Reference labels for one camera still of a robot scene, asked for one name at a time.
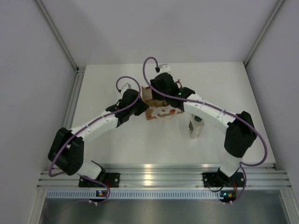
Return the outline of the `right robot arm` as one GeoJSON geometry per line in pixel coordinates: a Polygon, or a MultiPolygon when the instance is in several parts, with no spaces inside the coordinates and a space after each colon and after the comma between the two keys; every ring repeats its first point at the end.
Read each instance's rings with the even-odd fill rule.
{"type": "Polygon", "coordinates": [[[217,179],[222,185],[233,182],[243,156],[257,137],[253,131],[251,115],[243,111],[230,116],[230,112],[206,102],[194,90],[187,87],[179,88],[167,72],[150,80],[150,85],[152,93],[163,98],[173,108],[197,116],[225,134],[224,148],[227,153],[217,171],[217,179]]]}

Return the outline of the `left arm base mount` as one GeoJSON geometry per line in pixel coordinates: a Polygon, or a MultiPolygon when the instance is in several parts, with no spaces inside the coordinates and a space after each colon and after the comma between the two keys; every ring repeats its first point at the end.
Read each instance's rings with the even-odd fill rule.
{"type": "MultiPolygon", "coordinates": [[[[120,173],[104,173],[100,174],[96,179],[98,182],[102,182],[107,185],[109,188],[118,188],[120,183],[120,173]]],[[[85,178],[80,177],[78,186],[80,188],[95,188],[95,187],[103,187],[102,185],[95,183],[93,181],[87,180],[85,178]]]]}

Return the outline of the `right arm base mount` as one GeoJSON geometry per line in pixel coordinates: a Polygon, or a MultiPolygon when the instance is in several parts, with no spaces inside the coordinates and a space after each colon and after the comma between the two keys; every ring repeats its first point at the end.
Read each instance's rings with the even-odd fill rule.
{"type": "Polygon", "coordinates": [[[244,186],[245,182],[245,177],[241,172],[236,172],[231,177],[220,172],[205,172],[202,174],[202,178],[205,188],[240,188],[244,186]]]}

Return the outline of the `watermelon print canvas bag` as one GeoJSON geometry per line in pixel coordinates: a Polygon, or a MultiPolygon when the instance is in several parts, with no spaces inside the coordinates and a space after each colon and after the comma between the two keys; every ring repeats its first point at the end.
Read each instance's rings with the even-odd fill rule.
{"type": "Polygon", "coordinates": [[[154,100],[149,86],[142,86],[142,100],[149,106],[149,108],[145,111],[146,120],[171,120],[177,114],[183,113],[180,109],[170,106],[165,100],[154,100]]]}

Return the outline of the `square bottle dark cap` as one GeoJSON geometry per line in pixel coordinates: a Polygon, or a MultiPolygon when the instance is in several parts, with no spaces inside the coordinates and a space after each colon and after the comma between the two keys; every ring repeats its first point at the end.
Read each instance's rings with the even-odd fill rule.
{"type": "Polygon", "coordinates": [[[204,125],[205,123],[202,118],[192,114],[188,125],[190,138],[191,139],[198,138],[204,125]]]}

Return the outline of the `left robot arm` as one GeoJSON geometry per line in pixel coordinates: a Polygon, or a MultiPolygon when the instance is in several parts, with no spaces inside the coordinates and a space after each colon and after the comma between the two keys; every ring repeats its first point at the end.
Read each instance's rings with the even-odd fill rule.
{"type": "Polygon", "coordinates": [[[136,90],[126,89],[121,91],[121,96],[116,104],[108,107],[95,119],[76,128],[63,127],[57,131],[48,153],[52,166],[56,165],[67,175],[86,176],[97,187],[105,183],[103,167],[85,160],[85,143],[118,128],[127,122],[130,116],[139,116],[149,108],[136,90]]]}

